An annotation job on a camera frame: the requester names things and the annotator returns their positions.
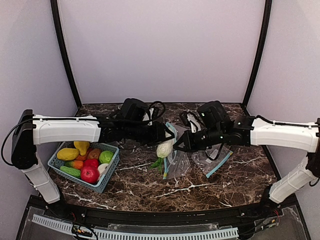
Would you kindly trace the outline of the large clear zip bag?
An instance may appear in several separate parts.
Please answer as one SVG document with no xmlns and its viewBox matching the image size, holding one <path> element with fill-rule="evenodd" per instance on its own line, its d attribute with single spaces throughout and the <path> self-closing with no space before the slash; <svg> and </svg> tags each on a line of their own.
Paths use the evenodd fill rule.
<svg viewBox="0 0 320 240">
<path fill-rule="evenodd" d="M 166 126 L 174 133 L 174 143 L 182 136 L 186 128 L 173 123 L 166 123 Z M 170 180 L 185 176 L 191 164 L 186 152 L 172 150 L 164 159 L 163 180 Z"/>
</svg>

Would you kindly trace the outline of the large red toy apple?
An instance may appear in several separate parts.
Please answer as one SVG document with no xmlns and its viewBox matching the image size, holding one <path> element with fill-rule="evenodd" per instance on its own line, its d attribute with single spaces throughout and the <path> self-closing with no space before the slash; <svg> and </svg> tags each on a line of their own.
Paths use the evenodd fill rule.
<svg viewBox="0 0 320 240">
<path fill-rule="evenodd" d="M 84 166 L 81 169 L 80 178 L 89 184 L 95 184 L 98 181 L 100 173 L 97 168 L 93 166 Z"/>
</svg>

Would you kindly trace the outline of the yellow toy potato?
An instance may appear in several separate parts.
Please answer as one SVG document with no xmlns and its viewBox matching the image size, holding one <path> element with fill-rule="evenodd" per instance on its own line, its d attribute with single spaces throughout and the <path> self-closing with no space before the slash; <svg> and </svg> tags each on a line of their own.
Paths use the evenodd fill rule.
<svg viewBox="0 0 320 240">
<path fill-rule="evenodd" d="M 57 152 L 56 157 L 62 161 L 73 161 L 78 157 L 78 155 L 79 155 L 78 149 L 66 147 L 66 148 L 60 149 Z"/>
</svg>

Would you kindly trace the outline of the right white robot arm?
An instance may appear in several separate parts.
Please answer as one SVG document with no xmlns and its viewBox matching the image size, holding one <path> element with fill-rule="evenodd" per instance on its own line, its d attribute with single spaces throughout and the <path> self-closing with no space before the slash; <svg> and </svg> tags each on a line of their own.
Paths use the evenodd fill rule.
<svg viewBox="0 0 320 240">
<path fill-rule="evenodd" d="M 260 115 L 239 116 L 231 120 L 220 101 L 210 101 L 197 109 L 204 129 L 186 130 L 173 145 L 182 152 L 205 151 L 220 144 L 238 146 L 278 146 L 307 152 L 292 171 L 266 189 L 271 204 L 320 177 L 320 123 L 292 123 L 268 120 Z"/>
</svg>

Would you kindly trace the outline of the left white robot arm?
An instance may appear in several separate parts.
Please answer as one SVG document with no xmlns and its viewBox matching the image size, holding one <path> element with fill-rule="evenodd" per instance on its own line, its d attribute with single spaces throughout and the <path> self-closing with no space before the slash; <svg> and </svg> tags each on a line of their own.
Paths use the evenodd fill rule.
<svg viewBox="0 0 320 240">
<path fill-rule="evenodd" d="M 49 204 L 64 203 L 63 194 L 45 170 L 37 146 L 55 142 L 111 143 L 134 140 L 142 146 L 154 146 L 172 140 L 174 133 L 158 119 L 158 101 L 147 104 L 127 98 L 120 109 L 108 115 L 50 117 L 23 111 L 18 124 L 7 134 L 12 136 L 11 161 L 5 164 L 21 170 Z"/>
</svg>

